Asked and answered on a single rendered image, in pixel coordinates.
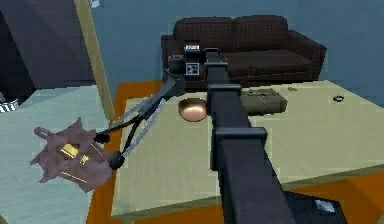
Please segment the dark brown sofa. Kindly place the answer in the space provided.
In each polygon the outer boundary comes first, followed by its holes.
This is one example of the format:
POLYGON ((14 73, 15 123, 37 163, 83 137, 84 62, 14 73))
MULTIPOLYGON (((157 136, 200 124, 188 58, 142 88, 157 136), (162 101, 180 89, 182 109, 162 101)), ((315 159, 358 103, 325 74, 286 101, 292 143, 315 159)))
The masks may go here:
POLYGON ((316 81, 327 51, 277 15, 183 18, 161 37, 163 67, 186 45, 219 49, 229 79, 244 87, 316 81))

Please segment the olive green flat box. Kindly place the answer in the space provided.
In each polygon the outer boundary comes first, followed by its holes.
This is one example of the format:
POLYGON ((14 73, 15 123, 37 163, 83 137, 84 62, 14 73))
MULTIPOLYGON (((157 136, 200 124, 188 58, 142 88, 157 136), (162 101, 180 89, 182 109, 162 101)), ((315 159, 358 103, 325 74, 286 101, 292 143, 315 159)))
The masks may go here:
POLYGON ((288 104, 288 101, 272 88, 243 91, 240 99, 249 116, 282 113, 288 104))

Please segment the pale beige wooden table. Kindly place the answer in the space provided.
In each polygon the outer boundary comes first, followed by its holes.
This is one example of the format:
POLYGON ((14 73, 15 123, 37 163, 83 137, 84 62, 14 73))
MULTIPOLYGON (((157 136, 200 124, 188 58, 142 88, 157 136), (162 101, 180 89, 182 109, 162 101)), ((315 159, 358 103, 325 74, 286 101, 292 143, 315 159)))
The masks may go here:
MULTIPOLYGON (((250 122, 268 131, 266 151, 282 187, 339 201, 349 224, 376 224, 384 215, 384 109, 330 81, 274 89, 288 101, 285 112, 250 122)), ((219 204, 211 120, 183 120, 179 101, 163 105, 118 170, 113 217, 133 221, 219 204)))

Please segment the black white striped object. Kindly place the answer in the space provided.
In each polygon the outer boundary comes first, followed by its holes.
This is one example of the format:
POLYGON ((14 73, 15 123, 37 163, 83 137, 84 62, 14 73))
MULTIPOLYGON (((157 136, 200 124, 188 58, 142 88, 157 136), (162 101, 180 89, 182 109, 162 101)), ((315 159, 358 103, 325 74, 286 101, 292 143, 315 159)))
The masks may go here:
POLYGON ((18 104, 17 99, 15 99, 14 101, 11 101, 11 102, 1 102, 0 103, 0 113, 15 111, 18 108, 19 108, 19 104, 18 104))

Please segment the tan wooden door frame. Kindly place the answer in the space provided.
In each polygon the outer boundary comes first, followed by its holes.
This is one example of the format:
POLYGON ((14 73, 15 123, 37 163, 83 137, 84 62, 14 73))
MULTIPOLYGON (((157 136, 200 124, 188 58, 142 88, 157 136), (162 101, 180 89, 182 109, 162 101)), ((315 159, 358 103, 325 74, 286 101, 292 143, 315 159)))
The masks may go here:
POLYGON ((104 116, 107 120, 112 120, 115 116, 115 112, 96 30, 93 23, 89 0, 74 0, 74 4, 97 85, 101 105, 104 111, 104 116))

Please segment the copper bowl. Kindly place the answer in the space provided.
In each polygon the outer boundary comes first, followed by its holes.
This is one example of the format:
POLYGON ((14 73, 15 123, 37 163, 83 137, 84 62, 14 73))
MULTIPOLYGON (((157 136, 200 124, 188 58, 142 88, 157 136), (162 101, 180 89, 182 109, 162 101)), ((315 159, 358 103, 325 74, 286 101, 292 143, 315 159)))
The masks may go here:
POLYGON ((199 122, 206 118, 206 101, 201 98, 185 98, 178 103, 178 113, 187 122, 199 122))

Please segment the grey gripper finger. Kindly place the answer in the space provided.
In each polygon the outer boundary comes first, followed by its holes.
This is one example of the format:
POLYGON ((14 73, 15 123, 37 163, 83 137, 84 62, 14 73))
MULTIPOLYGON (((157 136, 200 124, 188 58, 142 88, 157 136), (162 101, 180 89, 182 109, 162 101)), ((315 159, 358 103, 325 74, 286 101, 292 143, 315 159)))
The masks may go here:
POLYGON ((125 146, 123 147, 123 150, 114 152, 109 158, 109 166, 112 170, 117 170, 124 164, 124 161, 128 154, 139 144, 139 142, 145 136, 147 131, 154 124, 166 100, 161 99, 158 103, 154 104, 154 107, 152 109, 142 112, 142 109, 144 108, 144 104, 146 102, 147 100, 144 100, 140 104, 135 105, 127 113, 125 113, 119 118, 119 120, 121 120, 123 118, 128 117, 135 111, 138 112, 137 116, 132 118, 130 121, 120 126, 115 126, 115 129, 122 129, 123 127, 129 125, 132 125, 132 128, 126 140, 125 146))
POLYGON ((121 96, 133 98, 146 96, 146 99, 117 118, 106 130, 97 133, 94 140, 98 143, 107 143, 110 140, 111 132, 121 130, 131 124, 139 124, 143 119, 147 120, 160 106, 162 100, 175 95, 175 90, 175 81, 167 81, 165 84, 160 81, 120 84, 118 93, 121 96))

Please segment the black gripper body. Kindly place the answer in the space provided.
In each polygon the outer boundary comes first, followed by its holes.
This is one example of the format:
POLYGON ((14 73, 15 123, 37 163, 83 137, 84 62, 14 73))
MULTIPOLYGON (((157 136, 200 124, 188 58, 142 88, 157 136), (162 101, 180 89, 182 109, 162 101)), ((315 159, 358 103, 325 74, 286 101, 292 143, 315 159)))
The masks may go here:
POLYGON ((185 58, 183 55, 168 57, 168 67, 163 73, 163 82, 168 89, 166 97, 180 96, 185 93, 185 58))

